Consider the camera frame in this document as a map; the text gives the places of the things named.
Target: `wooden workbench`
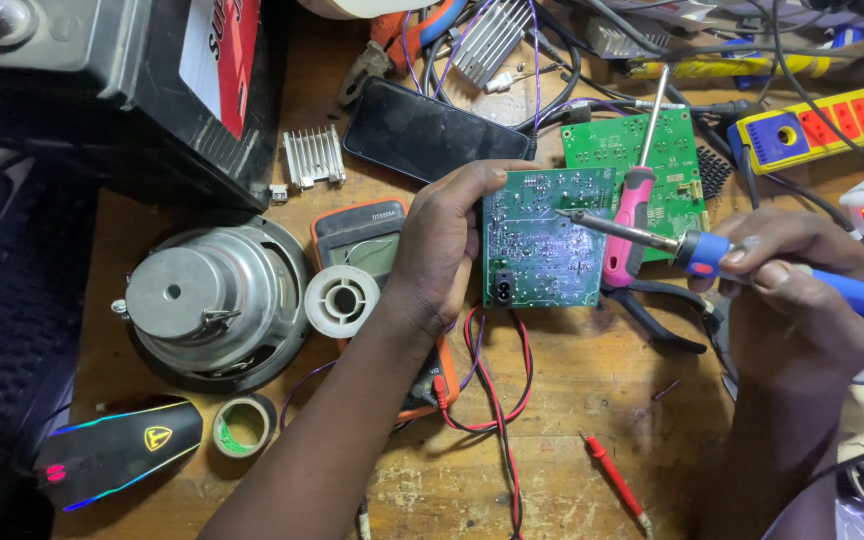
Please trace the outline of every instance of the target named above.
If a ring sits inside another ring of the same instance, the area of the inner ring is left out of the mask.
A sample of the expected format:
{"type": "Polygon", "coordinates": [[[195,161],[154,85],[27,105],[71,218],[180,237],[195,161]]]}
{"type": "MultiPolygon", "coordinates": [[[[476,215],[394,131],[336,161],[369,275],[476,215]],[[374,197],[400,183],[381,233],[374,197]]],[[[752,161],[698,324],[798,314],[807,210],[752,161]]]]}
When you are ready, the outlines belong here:
{"type": "MultiPolygon", "coordinates": [[[[334,123],[342,134],[348,114],[335,104],[335,94],[347,69],[364,50],[367,35],[361,23],[335,23],[297,13],[282,130],[334,123]]],[[[521,57],[531,69],[531,54],[531,48],[521,49],[507,65],[515,70],[521,57]]],[[[585,72],[590,73],[588,65],[585,72]]],[[[552,99],[563,85],[555,73],[543,76],[543,98],[552,99]]],[[[731,85],[727,80],[720,85],[691,89],[686,95],[695,104],[743,97],[727,89],[731,85]]],[[[783,85],[776,86],[775,95],[782,96],[783,85]]],[[[639,82],[624,90],[645,96],[654,92],[653,88],[639,82]]],[[[521,122],[535,104],[531,80],[498,96],[475,95],[457,79],[448,82],[446,89],[457,105],[504,124],[521,122]]],[[[574,97],[596,95],[580,84],[574,97]]],[[[559,130],[545,129],[539,149],[541,165],[557,166],[563,152],[559,130]]],[[[283,166],[280,160],[274,167],[273,181],[279,184],[286,183],[283,166]]],[[[421,188],[413,179],[348,155],[345,166],[348,181],[344,189],[319,183],[301,195],[293,193],[287,204],[266,213],[291,232],[310,255],[309,224],[314,216],[379,197],[394,195],[411,200],[421,188]]],[[[864,178],[864,161],[842,155],[799,168],[790,176],[836,202],[841,193],[864,178]]],[[[763,184],[760,189],[763,204],[802,207],[770,185],[763,184]]],[[[718,200],[709,201],[713,222],[748,209],[744,187],[735,178],[718,200]]],[[[124,296],[126,273],[174,223],[172,215],[112,192],[102,193],[72,409],[75,421],[97,417],[97,404],[176,392],[146,369],[127,337],[126,325],[110,311],[110,304],[124,296]]],[[[674,276],[665,267],[648,268],[646,274],[652,279],[674,276]]],[[[471,302],[481,295],[481,283],[477,278],[472,281],[467,296],[471,302]]],[[[667,301],[646,301],[655,316],[677,334],[707,341],[696,317],[687,310],[667,301]]],[[[652,517],[656,537],[685,537],[694,523],[693,511],[705,478],[715,470],[733,412],[714,353],[697,356],[654,349],[630,316],[609,300],[599,309],[526,309],[519,314],[529,329],[535,370],[529,406],[510,425],[510,444],[521,476],[526,512],[523,534],[530,539],[642,537],[593,466],[579,437],[581,431],[595,434],[607,446],[615,465],[652,517]],[[678,386],[661,400],[652,399],[676,381],[680,381],[678,386]]],[[[449,342],[463,376],[470,358],[459,332],[452,332],[449,342]]],[[[503,406],[509,410],[522,393],[525,375],[521,342],[506,314],[489,316],[484,344],[485,361],[494,374],[503,406]]],[[[281,407],[285,394],[298,380],[337,356],[333,340],[313,335],[292,366],[261,393],[281,407]]],[[[298,392],[290,418],[301,412],[321,380],[322,375],[318,375],[298,392]]],[[[191,462],[175,476],[153,475],[77,512],[59,512],[56,537],[195,538],[252,462],[225,459],[211,445],[211,420],[223,399],[188,397],[206,419],[203,444],[191,462]]],[[[454,415],[464,422],[492,419],[485,392],[476,383],[462,393],[454,415]]],[[[496,437],[470,439],[445,427],[438,416],[408,427],[390,439],[368,487],[372,534],[379,539],[508,537],[512,530],[509,485],[501,460],[496,437]]]]}

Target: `car battery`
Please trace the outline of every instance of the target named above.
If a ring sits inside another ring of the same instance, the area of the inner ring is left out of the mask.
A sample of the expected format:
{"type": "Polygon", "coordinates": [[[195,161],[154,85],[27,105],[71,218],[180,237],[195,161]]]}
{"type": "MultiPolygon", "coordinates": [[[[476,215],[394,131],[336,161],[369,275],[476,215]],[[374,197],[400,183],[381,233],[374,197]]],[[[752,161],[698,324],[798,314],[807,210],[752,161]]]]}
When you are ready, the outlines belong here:
{"type": "Polygon", "coordinates": [[[0,4],[25,14],[0,30],[0,146],[144,203],[268,209],[292,2],[0,4]]]}

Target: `orange multimeter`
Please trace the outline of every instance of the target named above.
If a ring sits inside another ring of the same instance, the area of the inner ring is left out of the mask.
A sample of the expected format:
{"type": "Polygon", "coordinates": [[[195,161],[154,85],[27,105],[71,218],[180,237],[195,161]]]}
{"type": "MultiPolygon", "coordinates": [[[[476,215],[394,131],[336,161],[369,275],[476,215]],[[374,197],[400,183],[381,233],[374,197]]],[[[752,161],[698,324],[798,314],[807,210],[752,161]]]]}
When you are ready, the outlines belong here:
{"type": "MultiPolygon", "coordinates": [[[[405,201],[390,197],[359,202],[319,215],[311,227],[318,270],[339,264],[355,266],[375,278],[379,289],[384,289],[396,260],[402,226],[408,213],[409,205],[405,201]]],[[[337,341],[339,351],[346,350],[349,340],[337,341]]],[[[459,379],[444,334],[438,337],[436,346],[429,351],[415,377],[412,389],[402,403],[402,411],[398,413],[398,422],[438,411],[432,384],[439,375],[445,378],[445,394],[451,406],[459,399],[459,379]]]]}

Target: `circuit board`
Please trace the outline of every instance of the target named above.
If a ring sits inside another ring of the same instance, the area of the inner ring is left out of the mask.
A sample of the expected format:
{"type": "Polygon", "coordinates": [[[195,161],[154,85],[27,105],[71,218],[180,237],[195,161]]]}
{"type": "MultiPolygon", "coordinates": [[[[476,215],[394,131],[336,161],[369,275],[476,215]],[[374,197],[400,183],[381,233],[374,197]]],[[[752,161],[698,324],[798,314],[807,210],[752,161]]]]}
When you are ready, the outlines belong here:
{"type": "Polygon", "coordinates": [[[608,217],[615,193],[614,168],[510,172],[483,203],[485,307],[595,306],[606,236],[555,211],[608,217]]]}
{"type": "MultiPolygon", "coordinates": [[[[615,168],[612,216],[618,210],[625,173],[639,165],[648,124],[649,115],[639,114],[561,128],[565,164],[570,169],[615,168]]],[[[699,158],[688,110],[664,110],[659,115],[647,165],[657,178],[649,198],[649,231],[673,239],[686,231],[709,231],[712,224],[702,195],[699,158]]],[[[647,249],[643,263],[671,258],[667,252],[647,249]]]]}

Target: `mouse logo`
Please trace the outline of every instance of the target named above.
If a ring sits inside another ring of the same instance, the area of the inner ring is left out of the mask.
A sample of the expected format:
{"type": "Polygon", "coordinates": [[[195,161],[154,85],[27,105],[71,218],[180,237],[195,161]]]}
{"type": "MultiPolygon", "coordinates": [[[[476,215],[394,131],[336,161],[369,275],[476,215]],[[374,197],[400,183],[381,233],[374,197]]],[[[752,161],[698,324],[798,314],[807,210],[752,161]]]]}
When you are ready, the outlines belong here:
{"type": "Polygon", "coordinates": [[[155,452],[165,446],[170,438],[172,438],[172,429],[159,426],[149,427],[145,430],[145,447],[149,449],[149,452],[155,452]]]}

